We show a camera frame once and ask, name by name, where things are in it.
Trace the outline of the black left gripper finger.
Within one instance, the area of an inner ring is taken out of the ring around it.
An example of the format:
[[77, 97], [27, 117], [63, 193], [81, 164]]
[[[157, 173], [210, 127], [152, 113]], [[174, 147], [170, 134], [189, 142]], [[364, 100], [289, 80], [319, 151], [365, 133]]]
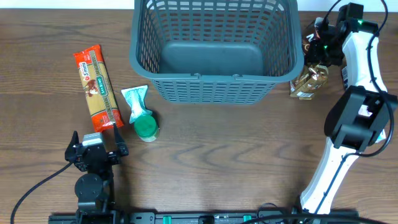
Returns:
[[70, 141], [70, 148], [76, 148], [79, 147], [80, 145], [80, 141], [79, 141], [79, 137], [78, 137], [78, 132], [74, 131], [72, 134], [72, 138]]
[[119, 133], [119, 129], [116, 125], [116, 123], [113, 123], [113, 130], [114, 130], [114, 139], [116, 143], [116, 147], [120, 152], [125, 152], [126, 151], [126, 144], [124, 142], [124, 139]]

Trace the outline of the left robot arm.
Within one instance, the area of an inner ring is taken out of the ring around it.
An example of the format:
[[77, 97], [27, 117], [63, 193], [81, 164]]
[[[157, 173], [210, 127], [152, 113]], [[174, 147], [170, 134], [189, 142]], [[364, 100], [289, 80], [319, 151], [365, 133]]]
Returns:
[[65, 160], [84, 174], [75, 184], [78, 198], [77, 223], [127, 223], [128, 217], [115, 207], [113, 166], [129, 150], [113, 123], [116, 149], [108, 152], [101, 133], [87, 134], [79, 141], [75, 131], [65, 150]]

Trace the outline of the brown Nescafe Gold bag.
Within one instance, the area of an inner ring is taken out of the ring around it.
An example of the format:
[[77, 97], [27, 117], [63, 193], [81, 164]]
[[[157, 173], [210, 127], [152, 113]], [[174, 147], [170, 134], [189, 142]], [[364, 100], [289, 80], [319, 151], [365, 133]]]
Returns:
[[300, 100], [311, 100], [315, 93], [328, 81], [328, 68], [320, 62], [307, 62], [310, 46], [319, 39], [317, 22], [311, 22], [302, 32], [302, 50], [305, 57], [303, 69], [299, 76], [289, 81], [290, 97]]

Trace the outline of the green lidded jar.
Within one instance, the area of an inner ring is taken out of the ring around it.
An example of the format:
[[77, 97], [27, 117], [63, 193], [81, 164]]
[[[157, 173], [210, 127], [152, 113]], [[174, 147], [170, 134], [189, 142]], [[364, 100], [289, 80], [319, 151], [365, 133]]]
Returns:
[[142, 115], [134, 122], [134, 130], [144, 142], [153, 142], [159, 136], [159, 126], [151, 115]]

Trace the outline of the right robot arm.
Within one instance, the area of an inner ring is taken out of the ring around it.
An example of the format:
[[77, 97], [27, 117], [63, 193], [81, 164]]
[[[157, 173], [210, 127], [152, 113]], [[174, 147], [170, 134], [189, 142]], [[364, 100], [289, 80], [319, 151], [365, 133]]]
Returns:
[[386, 125], [394, 126], [397, 96], [387, 92], [381, 78], [377, 23], [359, 16], [340, 17], [331, 26], [318, 18], [308, 58], [321, 65], [341, 65], [346, 89], [325, 120], [326, 143], [321, 161], [308, 187], [300, 195], [300, 208], [329, 214], [331, 203], [346, 173], [365, 149], [377, 142]]

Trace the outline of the mint green pouch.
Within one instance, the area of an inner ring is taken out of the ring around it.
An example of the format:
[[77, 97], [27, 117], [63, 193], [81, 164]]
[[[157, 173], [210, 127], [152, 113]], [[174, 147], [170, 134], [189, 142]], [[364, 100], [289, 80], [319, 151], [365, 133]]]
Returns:
[[124, 99], [126, 100], [126, 103], [131, 108], [131, 115], [129, 118], [130, 124], [134, 123], [135, 120], [140, 116], [152, 114], [152, 111], [146, 108], [144, 101], [147, 90], [148, 90], [147, 85], [121, 90], [121, 93]]

